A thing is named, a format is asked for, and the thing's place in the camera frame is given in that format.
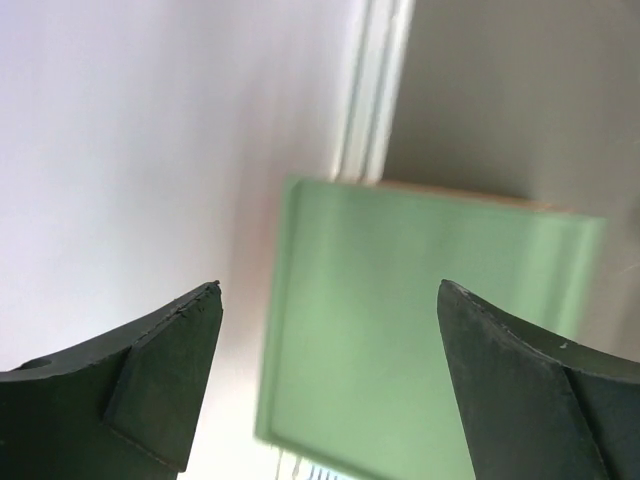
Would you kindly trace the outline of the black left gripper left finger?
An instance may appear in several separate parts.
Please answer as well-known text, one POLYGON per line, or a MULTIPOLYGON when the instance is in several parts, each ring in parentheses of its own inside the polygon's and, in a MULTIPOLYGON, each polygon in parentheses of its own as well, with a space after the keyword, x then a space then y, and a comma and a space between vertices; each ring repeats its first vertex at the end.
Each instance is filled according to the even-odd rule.
POLYGON ((4 479, 175 479, 222 325, 218 282, 1 374, 4 479))

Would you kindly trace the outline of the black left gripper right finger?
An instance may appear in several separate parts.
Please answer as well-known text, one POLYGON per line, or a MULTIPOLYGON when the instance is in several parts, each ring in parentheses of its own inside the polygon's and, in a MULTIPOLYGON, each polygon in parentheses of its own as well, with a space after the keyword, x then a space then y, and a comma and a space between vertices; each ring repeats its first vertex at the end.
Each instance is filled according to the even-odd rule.
POLYGON ((437 316, 476 478, 638 478, 638 363, 448 280, 437 316))

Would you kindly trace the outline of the green drawer box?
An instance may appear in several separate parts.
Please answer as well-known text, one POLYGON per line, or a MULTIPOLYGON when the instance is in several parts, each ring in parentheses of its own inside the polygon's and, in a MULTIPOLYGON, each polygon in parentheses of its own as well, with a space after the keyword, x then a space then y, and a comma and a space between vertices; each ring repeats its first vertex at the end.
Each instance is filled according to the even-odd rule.
POLYGON ((572 339, 604 230, 514 201, 291 179, 256 436, 360 479, 472 478, 440 283, 572 339))

